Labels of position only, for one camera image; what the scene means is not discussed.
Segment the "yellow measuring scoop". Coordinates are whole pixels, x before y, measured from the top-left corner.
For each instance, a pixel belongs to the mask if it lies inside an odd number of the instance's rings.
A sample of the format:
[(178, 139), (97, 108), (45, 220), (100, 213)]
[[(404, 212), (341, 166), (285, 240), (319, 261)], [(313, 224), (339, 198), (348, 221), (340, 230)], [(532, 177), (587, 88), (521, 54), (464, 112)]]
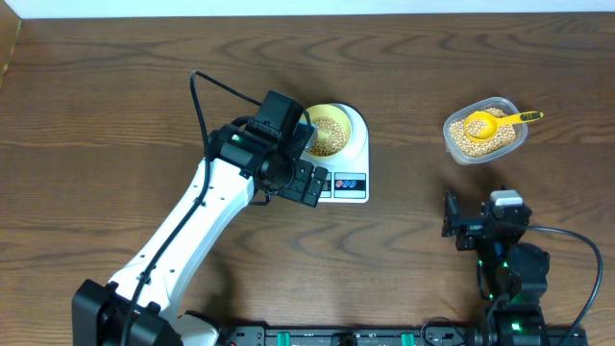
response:
[(476, 143), (494, 138), (502, 126), (530, 123), (544, 117), (541, 111), (526, 111), (504, 117), (496, 117), (487, 111), (475, 111), (464, 120), (464, 132)]

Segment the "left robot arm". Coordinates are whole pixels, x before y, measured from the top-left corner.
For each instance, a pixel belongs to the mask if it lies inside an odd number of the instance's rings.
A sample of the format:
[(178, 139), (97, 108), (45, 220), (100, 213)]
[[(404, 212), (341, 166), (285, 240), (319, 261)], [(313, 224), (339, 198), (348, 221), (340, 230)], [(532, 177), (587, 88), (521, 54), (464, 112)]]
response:
[(180, 202), (105, 285), (86, 280), (72, 300), (76, 345), (214, 345), (220, 331), (178, 309), (217, 238), (257, 192), (315, 207), (327, 170), (302, 155), (316, 127), (300, 104), (269, 91), (255, 116), (204, 136), (205, 155)]

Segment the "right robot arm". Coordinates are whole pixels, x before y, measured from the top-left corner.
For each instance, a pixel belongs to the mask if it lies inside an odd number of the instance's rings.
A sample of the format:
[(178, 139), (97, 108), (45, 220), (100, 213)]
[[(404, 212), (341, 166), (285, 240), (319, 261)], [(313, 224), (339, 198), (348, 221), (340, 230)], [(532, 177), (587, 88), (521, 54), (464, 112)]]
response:
[(480, 323), (464, 336), (467, 345), (548, 345), (539, 307), (547, 291), (550, 255), (522, 243), (532, 210), (515, 190), (496, 190), (481, 204), (480, 216), (463, 217), (455, 196), (445, 194), (444, 237), (458, 251), (478, 257), (480, 296), (489, 305)]

